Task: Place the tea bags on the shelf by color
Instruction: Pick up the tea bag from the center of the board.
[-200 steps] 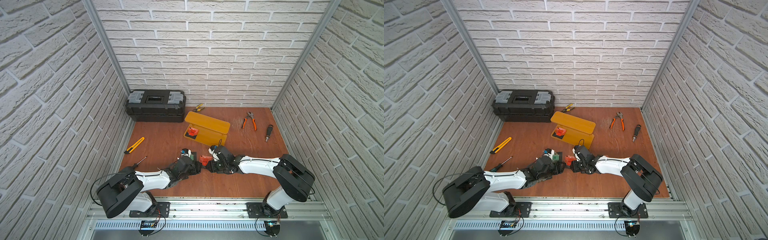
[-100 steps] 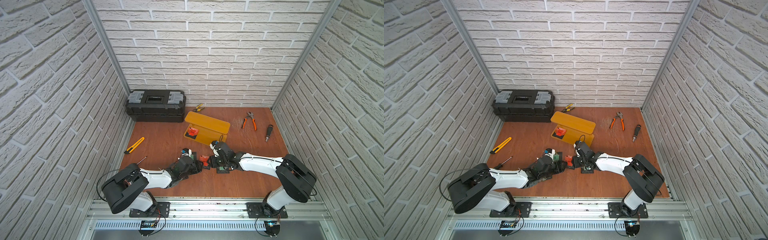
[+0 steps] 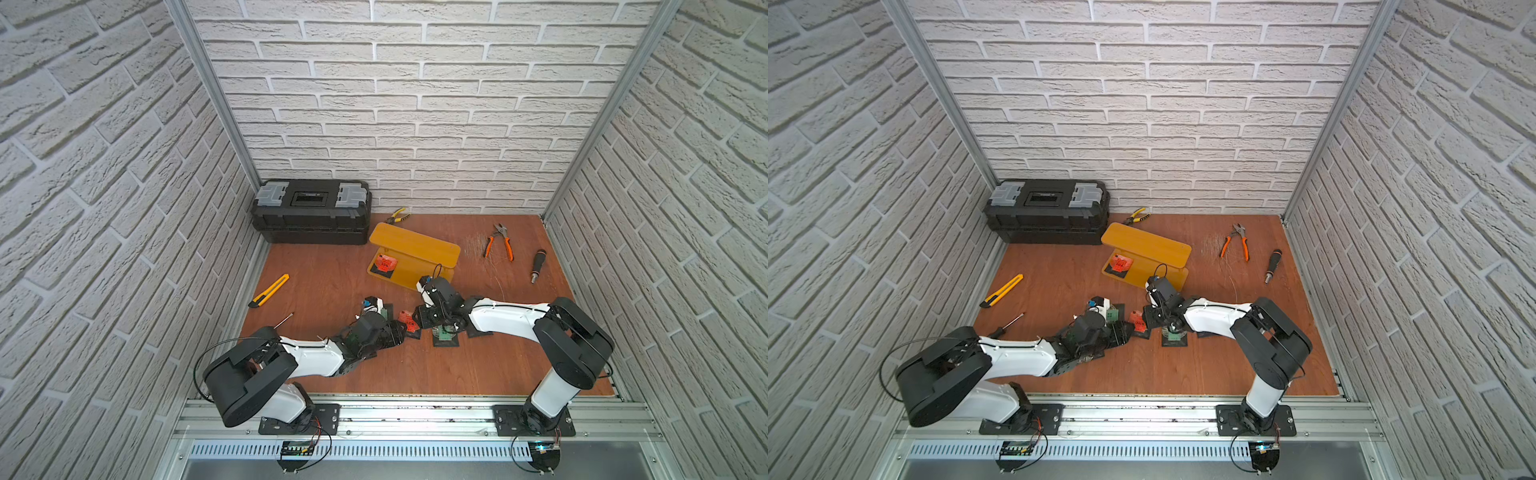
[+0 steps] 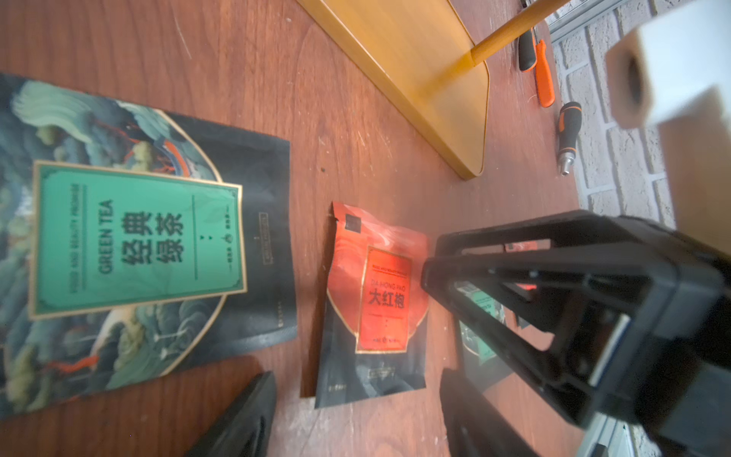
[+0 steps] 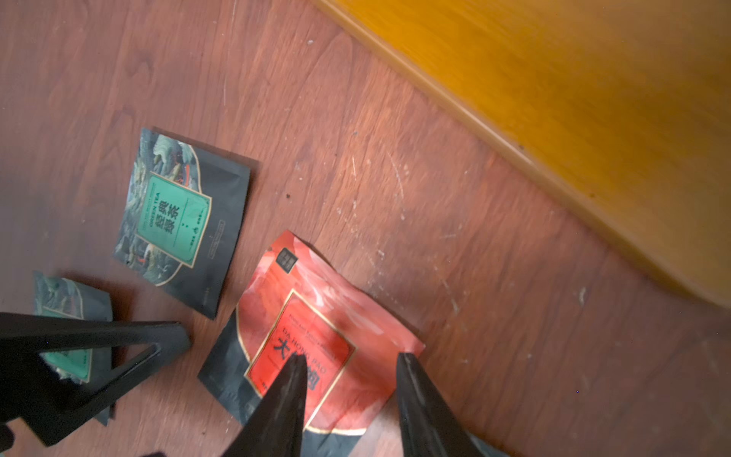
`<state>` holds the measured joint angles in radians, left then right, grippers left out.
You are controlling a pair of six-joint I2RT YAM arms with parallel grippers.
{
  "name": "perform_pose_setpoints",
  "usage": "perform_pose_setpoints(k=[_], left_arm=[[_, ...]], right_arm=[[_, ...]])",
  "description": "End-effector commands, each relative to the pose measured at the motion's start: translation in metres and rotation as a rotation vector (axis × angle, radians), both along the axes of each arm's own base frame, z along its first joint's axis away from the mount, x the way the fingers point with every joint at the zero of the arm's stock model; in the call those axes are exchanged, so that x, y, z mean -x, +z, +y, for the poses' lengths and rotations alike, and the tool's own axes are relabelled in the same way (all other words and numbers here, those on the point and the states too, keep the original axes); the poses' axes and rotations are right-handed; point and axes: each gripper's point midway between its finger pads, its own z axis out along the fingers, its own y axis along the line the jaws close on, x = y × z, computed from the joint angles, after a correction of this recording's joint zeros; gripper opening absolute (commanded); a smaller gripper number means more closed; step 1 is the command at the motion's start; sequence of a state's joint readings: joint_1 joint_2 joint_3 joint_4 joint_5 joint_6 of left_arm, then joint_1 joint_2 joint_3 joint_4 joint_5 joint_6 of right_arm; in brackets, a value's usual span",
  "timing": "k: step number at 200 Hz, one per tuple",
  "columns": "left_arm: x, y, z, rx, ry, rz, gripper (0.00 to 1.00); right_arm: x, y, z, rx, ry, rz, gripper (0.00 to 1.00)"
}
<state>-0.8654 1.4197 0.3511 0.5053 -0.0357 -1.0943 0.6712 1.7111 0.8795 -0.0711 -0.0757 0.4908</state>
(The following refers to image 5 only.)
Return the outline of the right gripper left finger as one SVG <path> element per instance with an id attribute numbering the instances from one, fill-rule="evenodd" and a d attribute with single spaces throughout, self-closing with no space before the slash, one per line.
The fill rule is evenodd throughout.
<path id="1" fill-rule="evenodd" d="M 249 422 L 223 456 L 300 456 L 307 375 L 306 357 L 289 357 Z"/>

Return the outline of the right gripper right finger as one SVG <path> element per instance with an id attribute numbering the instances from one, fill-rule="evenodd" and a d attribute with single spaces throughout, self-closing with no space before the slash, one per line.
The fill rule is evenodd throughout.
<path id="1" fill-rule="evenodd" d="M 397 359 L 397 400 L 405 456 L 482 456 L 417 357 Z"/>

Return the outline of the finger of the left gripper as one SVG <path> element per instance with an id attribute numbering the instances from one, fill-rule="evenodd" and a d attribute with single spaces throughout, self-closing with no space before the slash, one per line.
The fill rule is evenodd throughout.
<path id="1" fill-rule="evenodd" d="M 53 446 L 190 348 L 174 322 L 1 315 L 1 445 L 21 419 Z"/>

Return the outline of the red tea bag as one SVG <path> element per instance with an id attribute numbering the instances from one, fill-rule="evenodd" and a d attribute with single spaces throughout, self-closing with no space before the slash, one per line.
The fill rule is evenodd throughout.
<path id="1" fill-rule="evenodd" d="M 314 249 L 283 232 L 265 252 L 198 378 L 245 424 L 289 357 L 306 357 L 302 453 L 348 456 L 425 344 Z"/>

